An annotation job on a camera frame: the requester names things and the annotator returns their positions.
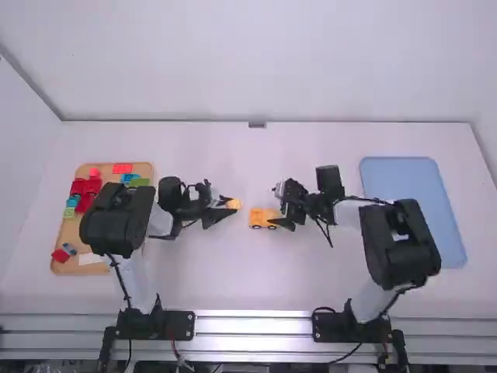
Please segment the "blue mat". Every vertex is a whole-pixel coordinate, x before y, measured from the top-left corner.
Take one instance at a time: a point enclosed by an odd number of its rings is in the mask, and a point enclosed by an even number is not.
[[[366,157],[360,163],[366,197],[418,201],[442,257],[442,268],[461,268],[467,262],[449,197],[438,165],[422,157]]]

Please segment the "green block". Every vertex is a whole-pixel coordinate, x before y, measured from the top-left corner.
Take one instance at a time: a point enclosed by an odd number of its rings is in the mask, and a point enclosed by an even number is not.
[[[148,187],[148,184],[150,183],[150,179],[131,179],[130,183],[128,184],[128,187]]]
[[[74,207],[66,207],[64,209],[64,219],[72,219],[75,216]]]

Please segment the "white wall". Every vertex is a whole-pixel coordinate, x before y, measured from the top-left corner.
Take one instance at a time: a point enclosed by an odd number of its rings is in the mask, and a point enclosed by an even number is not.
[[[469,120],[497,176],[493,0],[4,0],[70,119]]]
[[[0,56],[0,277],[14,250],[60,121]]]

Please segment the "colorful building block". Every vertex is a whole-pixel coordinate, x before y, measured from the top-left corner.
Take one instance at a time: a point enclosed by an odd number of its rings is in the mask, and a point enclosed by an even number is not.
[[[59,263],[65,263],[68,261],[68,259],[70,258],[70,255],[67,254],[63,249],[56,249],[53,253],[52,253],[52,258],[56,261],[56,262],[59,262]]]
[[[112,166],[112,173],[131,173],[133,165],[130,163],[116,163]]]
[[[102,189],[102,179],[100,179],[99,177],[94,177],[90,180],[85,181],[85,194],[98,194],[100,189]]]
[[[77,177],[76,179],[74,179],[69,194],[72,196],[74,196],[75,194],[83,195],[83,193],[85,192],[85,183],[86,180],[82,179],[81,177]]]
[[[74,207],[78,206],[78,202],[81,200],[81,196],[79,194],[75,194],[74,196],[70,196],[68,200],[65,202],[65,207]]]
[[[92,167],[89,172],[90,179],[93,179],[94,177],[100,177],[100,170],[97,169],[96,167]]]
[[[75,211],[80,214],[84,214],[86,210],[88,210],[92,206],[93,200],[95,200],[95,196],[96,195],[93,193],[85,193],[79,201]]]
[[[136,173],[124,173],[121,175],[121,183],[128,184],[132,179],[140,179],[140,175]]]
[[[66,207],[64,209],[64,219],[73,219],[74,216],[75,216],[74,207]]]
[[[132,179],[128,186],[130,188],[136,188],[136,187],[147,187],[150,184],[150,179]]]
[[[78,253],[78,250],[73,245],[67,242],[62,244],[62,249],[70,256],[74,256]]]

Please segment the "orange toy truck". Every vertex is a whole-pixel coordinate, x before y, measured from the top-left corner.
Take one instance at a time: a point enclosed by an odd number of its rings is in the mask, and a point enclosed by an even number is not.
[[[261,229],[262,227],[276,229],[276,225],[268,222],[268,220],[275,218],[281,218],[278,210],[273,208],[253,208],[250,210],[250,222],[248,226],[252,229]]]

